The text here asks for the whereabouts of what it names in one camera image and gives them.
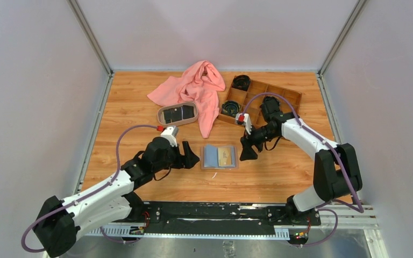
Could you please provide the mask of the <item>gold VIP credit card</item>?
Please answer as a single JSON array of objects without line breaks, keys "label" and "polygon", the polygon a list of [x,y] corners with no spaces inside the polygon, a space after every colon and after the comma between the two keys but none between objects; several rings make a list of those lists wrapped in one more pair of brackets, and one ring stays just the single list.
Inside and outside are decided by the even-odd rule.
[{"label": "gold VIP credit card", "polygon": [[218,166],[220,168],[235,167],[235,150],[233,146],[218,147]]}]

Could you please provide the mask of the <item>pink card holder wallet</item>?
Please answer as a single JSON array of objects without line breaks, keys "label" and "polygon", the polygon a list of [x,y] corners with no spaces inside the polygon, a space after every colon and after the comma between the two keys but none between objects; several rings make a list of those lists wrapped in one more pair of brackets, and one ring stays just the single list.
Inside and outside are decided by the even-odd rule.
[{"label": "pink card holder wallet", "polygon": [[201,169],[238,168],[237,148],[235,146],[205,145],[201,148]]}]

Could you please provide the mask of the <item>beige oval card tray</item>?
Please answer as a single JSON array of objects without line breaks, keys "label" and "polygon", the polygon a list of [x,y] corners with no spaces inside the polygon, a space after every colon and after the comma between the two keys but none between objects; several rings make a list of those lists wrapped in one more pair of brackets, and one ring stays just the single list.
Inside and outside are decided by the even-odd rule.
[{"label": "beige oval card tray", "polygon": [[162,126],[181,126],[198,120],[199,111],[194,102],[188,101],[161,107],[157,120]]}]

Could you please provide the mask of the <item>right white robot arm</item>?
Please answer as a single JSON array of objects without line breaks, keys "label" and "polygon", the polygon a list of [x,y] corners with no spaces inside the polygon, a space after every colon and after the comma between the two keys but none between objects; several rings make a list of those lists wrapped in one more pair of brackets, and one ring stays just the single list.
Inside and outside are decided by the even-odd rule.
[{"label": "right white robot arm", "polygon": [[[270,92],[264,92],[262,97],[260,112],[266,122],[264,126],[255,128],[252,125],[247,108],[236,114],[236,124],[245,128],[240,139],[243,148],[240,160],[255,160],[266,142],[285,138],[314,161],[312,185],[287,199],[287,220],[295,225],[300,224],[306,219],[307,212],[340,201],[346,195],[351,195],[355,202],[347,206],[363,213],[364,208],[358,197],[362,179],[354,147],[348,143],[339,144],[314,131],[284,97]],[[289,104],[289,112],[281,111],[281,101]]]}]

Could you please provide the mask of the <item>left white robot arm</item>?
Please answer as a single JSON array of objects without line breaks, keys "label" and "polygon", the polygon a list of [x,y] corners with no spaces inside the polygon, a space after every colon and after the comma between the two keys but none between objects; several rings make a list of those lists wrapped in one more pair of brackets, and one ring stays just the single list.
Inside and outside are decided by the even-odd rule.
[{"label": "left white robot arm", "polygon": [[88,190],[64,199],[46,199],[32,231],[50,257],[68,252],[85,234],[116,220],[139,221],[143,202],[134,193],[162,170],[191,169],[200,158],[182,142],[184,152],[163,137],[154,138],[145,150],[119,170]]}]

